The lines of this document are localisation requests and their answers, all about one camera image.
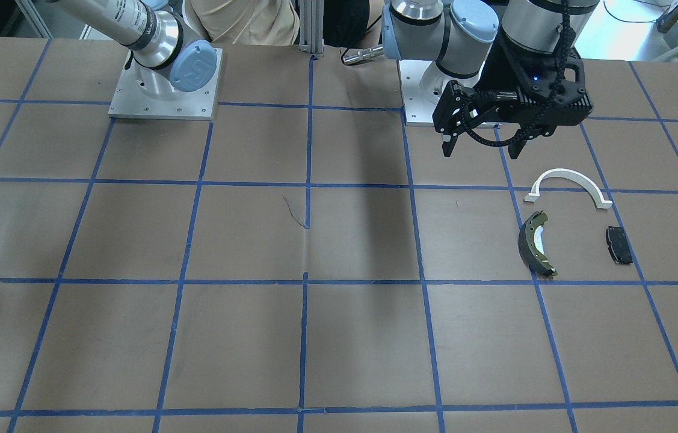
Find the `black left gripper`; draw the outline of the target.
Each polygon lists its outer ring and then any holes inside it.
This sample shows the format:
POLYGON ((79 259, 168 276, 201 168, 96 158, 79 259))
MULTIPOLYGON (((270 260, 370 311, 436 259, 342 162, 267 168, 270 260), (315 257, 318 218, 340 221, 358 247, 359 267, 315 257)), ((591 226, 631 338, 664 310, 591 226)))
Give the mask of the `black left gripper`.
POLYGON ((484 121, 521 126, 508 145, 512 160, 539 135, 551 135, 558 126, 577 126, 593 110, 577 49, 570 48, 564 68, 573 72, 575 78, 564 79, 554 87, 558 66, 553 53, 531 52, 520 46, 493 46, 481 79, 472 90, 452 80, 442 91, 433 112, 433 126, 442 134, 443 155, 451 157, 459 135, 465 132, 463 118, 470 126, 484 121))

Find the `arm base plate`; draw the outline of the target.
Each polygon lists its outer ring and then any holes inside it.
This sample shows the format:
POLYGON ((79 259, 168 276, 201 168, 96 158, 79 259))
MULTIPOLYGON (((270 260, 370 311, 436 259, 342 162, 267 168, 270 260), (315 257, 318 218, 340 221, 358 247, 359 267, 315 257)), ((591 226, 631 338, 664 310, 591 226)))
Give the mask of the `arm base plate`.
POLYGON ((202 120, 212 121, 216 107, 223 50, 212 79, 196 91, 179 91, 157 72, 138 65, 129 53, 108 110, 111 118, 125 120, 202 120))
POLYGON ((407 124, 432 127, 443 89, 455 78, 438 69, 435 61, 400 60, 398 69, 407 124))

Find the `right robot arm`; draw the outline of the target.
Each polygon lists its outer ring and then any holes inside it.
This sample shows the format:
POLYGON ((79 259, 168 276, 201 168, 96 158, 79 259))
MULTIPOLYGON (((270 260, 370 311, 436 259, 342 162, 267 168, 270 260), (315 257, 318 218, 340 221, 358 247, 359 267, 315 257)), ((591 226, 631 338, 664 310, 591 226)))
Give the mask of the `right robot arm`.
POLYGON ((138 65, 166 78, 179 91, 197 91, 218 67, 211 43, 178 14, 152 1, 53 1, 81 22, 132 52, 138 65))

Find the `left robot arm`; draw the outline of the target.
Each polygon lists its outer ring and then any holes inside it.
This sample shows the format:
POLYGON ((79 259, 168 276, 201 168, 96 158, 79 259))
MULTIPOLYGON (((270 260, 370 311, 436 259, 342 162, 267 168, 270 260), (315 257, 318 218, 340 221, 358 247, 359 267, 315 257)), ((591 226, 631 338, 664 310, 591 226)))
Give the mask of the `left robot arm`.
POLYGON ((432 120, 451 156, 461 134, 506 147, 511 159, 540 135, 593 110, 575 41, 596 1, 388 1, 381 42, 394 60, 431 61, 447 83, 432 120))

